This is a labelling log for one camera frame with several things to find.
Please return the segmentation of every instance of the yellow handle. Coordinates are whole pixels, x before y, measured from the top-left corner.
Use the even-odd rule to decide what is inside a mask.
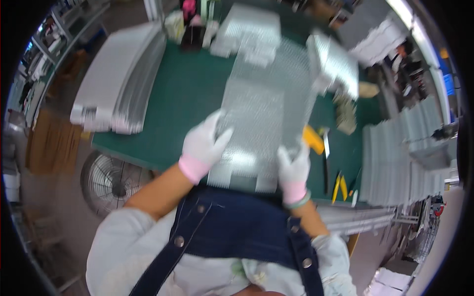
[[[314,131],[314,129],[306,125],[303,128],[303,140],[311,147],[318,155],[324,151],[323,139]]]
[[[342,199],[346,201],[347,199],[347,184],[346,184],[346,179],[344,179],[344,176],[341,178],[341,191],[342,191]]]
[[[332,192],[332,204],[336,201],[337,191],[339,190],[339,183],[341,182],[341,174],[337,175],[336,184],[334,185],[334,191]]]

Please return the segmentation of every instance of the green workbench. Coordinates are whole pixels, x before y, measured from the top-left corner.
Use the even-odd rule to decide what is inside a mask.
[[[309,32],[320,27],[315,20],[276,1],[239,1],[276,11],[280,14],[282,35],[304,44]],[[227,15],[223,6],[223,15]],[[143,131],[136,135],[96,133],[92,146],[104,153],[154,170],[165,170],[181,155],[186,133],[220,108],[224,88],[231,73],[235,57],[215,57],[206,50],[198,53],[181,52],[178,45],[168,42],[151,91]],[[355,179],[362,165],[362,127],[380,122],[377,98],[357,101],[357,129],[350,136],[336,129],[335,105],[332,93],[318,97],[309,125],[331,128],[329,135],[331,180],[342,170],[347,185]],[[310,154],[311,171],[308,188],[313,198],[330,199],[324,195],[323,156]],[[356,184],[360,188],[360,178]]]

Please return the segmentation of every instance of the pink object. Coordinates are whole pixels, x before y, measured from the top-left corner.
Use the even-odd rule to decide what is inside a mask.
[[[306,181],[280,183],[283,191],[283,203],[292,205],[304,198],[306,195]]]
[[[191,22],[189,22],[191,26],[202,26],[201,23],[201,16],[200,15],[195,15]]]
[[[196,2],[194,0],[184,0],[181,9],[184,20],[188,20],[196,13]]]
[[[203,163],[199,159],[184,153],[179,158],[178,167],[180,168],[183,175],[189,179],[189,181],[191,181],[194,185],[198,185],[199,181],[201,181],[201,179],[209,172],[212,165]]]

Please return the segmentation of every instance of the hand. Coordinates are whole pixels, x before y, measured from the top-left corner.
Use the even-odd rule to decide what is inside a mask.
[[[215,139],[217,120],[222,115],[224,115],[222,109],[215,111],[206,120],[193,127],[184,138],[178,165],[181,172],[193,184],[199,184],[211,167],[222,158],[234,132],[234,129],[230,128],[217,140]]]
[[[285,147],[280,146],[278,156],[278,179],[283,191],[283,203],[291,205],[306,195],[306,180],[310,173],[310,148],[301,140],[301,149],[293,162]]]

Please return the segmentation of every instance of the brown cardboard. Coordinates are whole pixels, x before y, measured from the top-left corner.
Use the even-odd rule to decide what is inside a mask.
[[[74,174],[82,127],[42,108],[28,137],[26,168],[32,174]]]

